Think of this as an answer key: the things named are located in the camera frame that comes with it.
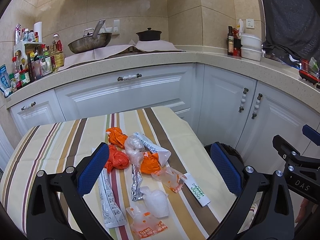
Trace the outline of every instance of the speckled countertop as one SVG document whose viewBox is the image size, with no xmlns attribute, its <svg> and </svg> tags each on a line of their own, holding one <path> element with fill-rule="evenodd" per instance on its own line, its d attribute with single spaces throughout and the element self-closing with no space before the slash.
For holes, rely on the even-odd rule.
<svg viewBox="0 0 320 240">
<path fill-rule="evenodd" d="M 95 61 L 48 75 L 18 90 L 6 99 L 11 106 L 46 90 L 104 73 L 151 65 L 198 62 L 227 69 L 264 82 L 302 101 L 320 113 L 320 90 L 300 78 L 298 70 L 273 60 L 245 58 L 205 52 L 161 52 L 129 55 Z"/>
</svg>

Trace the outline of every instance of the paper towel roll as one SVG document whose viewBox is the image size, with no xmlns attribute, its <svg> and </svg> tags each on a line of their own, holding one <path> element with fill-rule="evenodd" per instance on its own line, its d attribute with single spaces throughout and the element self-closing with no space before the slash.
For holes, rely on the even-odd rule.
<svg viewBox="0 0 320 240">
<path fill-rule="evenodd" d="M 39 35 L 39 42 L 42 42 L 42 22 L 37 22 L 33 25 L 33 31 Z"/>
</svg>

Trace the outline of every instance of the wall socket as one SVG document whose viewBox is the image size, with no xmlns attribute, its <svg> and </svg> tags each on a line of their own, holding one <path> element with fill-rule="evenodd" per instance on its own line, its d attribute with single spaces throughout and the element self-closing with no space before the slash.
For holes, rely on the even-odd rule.
<svg viewBox="0 0 320 240">
<path fill-rule="evenodd" d="M 254 29 L 254 19 L 245 19 L 245 22 L 248 29 Z"/>
</svg>

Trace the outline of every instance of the striped tablecloth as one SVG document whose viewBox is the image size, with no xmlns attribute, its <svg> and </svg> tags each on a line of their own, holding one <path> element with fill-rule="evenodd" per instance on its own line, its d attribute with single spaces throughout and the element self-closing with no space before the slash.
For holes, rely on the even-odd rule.
<svg viewBox="0 0 320 240">
<path fill-rule="evenodd" d="M 0 200 L 13 222 L 26 233 L 26 214 L 33 180 L 38 170 L 47 174 L 62 172 L 76 166 L 92 148 L 102 141 L 108 143 L 106 129 L 120 127 L 123 133 L 145 134 L 151 141 L 171 151 L 169 165 L 182 173 L 190 172 L 211 202 L 202 207 L 187 186 L 179 193 L 172 192 L 151 176 L 143 175 L 141 186 L 161 189 L 169 194 L 170 216 L 162 219 L 168 226 L 151 239 L 201 240 L 218 226 L 235 200 L 222 177 L 188 123 L 167 107 L 153 107 L 81 120 L 36 126 L 28 131 L 12 155 L 0 183 Z M 116 202 L 128 224 L 107 231 L 116 240 L 136 239 L 130 230 L 132 219 L 125 208 L 131 201 L 131 168 L 113 169 L 111 184 Z M 75 230 L 80 231 L 63 194 L 59 195 L 66 217 Z M 84 196 L 98 221 L 104 225 L 99 188 Z"/>
</svg>

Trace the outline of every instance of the cabinet handle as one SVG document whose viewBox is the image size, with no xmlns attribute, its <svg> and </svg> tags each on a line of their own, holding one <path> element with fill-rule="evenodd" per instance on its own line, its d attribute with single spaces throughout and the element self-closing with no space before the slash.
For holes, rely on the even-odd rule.
<svg viewBox="0 0 320 240">
<path fill-rule="evenodd" d="M 33 107 L 33 106 L 35 106 L 35 105 L 36 105 L 36 102 L 33 102 L 33 103 L 31 103 L 30 106 L 24 106 L 24 107 L 22 107 L 22 108 L 21 108 L 21 111 L 26 110 L 26 109 L 29 109 L 30 107 Z"/>
<path fill-rule="evenodd" d="M 118 81 L 122 81 L 122 80 L 127 80 L 127 79 L 133 79 L 133 78 L 138 78 L 138 77 L 142 77 L 141 74 L 136 74 L 136 75 L 129 75 L 129 76 L 124 76 L 124 77 L 118 77 Z"/>
<path fill-rule="evenodd" d="M 259 105 L 260 105 L 260 100 L 262 98 L 262 94 L 258 94 L 257 100 L 256 100 L 256 104 L 254 105 L 254 110 L 253 110 L 253 114 L 251 119 L 254 119 L 257 116 L 257 111 L 259 109 Z"/>
<path fill-rule="evenodd" d="M 244 103 L 245 103 L 245 98 L 247 97 L 246 93 L 249 91 L 249 89 L 244 88 L 243 90 L 243 94 L 242 94 L 242 98 L 241 98 L 241 103 L 240 103 L 240 107 L 239 107 L 239 113 L 241 113 L 241 111 L 244 110 Z"/>
</svg>

